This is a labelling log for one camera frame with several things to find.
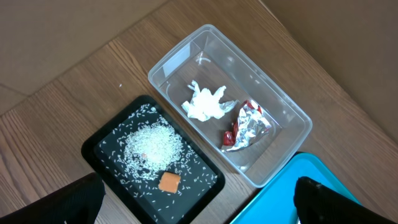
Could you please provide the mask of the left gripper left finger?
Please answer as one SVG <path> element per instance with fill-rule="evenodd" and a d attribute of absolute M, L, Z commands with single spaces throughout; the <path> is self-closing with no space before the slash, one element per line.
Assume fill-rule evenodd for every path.
<path fill-rule="evenodd" d="M 1 218 L 1 223 L 94 223 L 105 196 L 102 178 L 90 173 Z"/>

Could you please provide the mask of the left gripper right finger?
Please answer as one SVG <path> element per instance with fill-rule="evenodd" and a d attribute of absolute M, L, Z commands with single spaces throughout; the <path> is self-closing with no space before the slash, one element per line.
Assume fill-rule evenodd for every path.
<path fill-rule="evenodd" d="M 296 181 L 294 205 L 301 224 L 394 224 L 306 176 Z"/>

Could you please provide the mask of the white rice pile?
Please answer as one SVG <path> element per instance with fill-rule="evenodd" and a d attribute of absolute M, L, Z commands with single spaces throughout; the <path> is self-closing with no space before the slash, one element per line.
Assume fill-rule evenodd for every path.
<path fill-rule="evenodd" d="M 177 223 L 216 184 L 212 169 L 151 104 L 111 130 L 94 149 L 106 172 L 156 223 Z M 164 172 L 181 177 L 175 194 L 158 184 Z"/>

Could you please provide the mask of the orange food cube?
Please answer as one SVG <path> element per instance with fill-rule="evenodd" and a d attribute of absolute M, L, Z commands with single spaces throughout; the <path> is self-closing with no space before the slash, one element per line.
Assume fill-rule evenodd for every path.
<path fill-rule="evenodd" d="M 175 194 L 178 190 L 180 179 L 181 177 L 177 174 L 164 172 L 158 184 L 158 188 L 162 191 Z"/>

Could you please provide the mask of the foil wrapper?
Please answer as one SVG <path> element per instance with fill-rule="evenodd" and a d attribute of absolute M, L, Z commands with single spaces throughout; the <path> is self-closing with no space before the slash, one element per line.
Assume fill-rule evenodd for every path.
<path fill-rule="evenodd" d="M 238 123 L 238 132 L 234 146 L 222 145 L 222 152 L 243 150 L 258 142 L 272 127 L 266 111 L 254 100 L 245 100 L 234 123 Z"/>

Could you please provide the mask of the red sauce packet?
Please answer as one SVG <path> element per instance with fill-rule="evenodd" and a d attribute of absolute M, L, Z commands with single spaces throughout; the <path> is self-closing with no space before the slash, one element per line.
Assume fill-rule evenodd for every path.
<path fill-rule="evenodd" d="M 223 145 L 224 146 L 234 146 L 236 142 L 236 136 L 238 132 L 238 123 L 233 123 L 233 130 L 226 131 L 223 136 Z"/>

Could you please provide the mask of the white napkin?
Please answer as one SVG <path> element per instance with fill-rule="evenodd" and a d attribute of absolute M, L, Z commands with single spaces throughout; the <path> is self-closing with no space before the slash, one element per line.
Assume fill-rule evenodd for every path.
<path fill-rule="evenodd" d="M 201 122 L 208 121 L 210 118 L 220 119 L 239 103 L 238 100 L 220 103 L 226 86 L 219 87 L 214 94 L 207 88 L 201 90 L 195 80 L 192 80 L 191 84 L 187 86 L 193 90 L 192 99 L 183 102 L 181 107 L 187 113 L 188 118 L 197 119 Z"/>

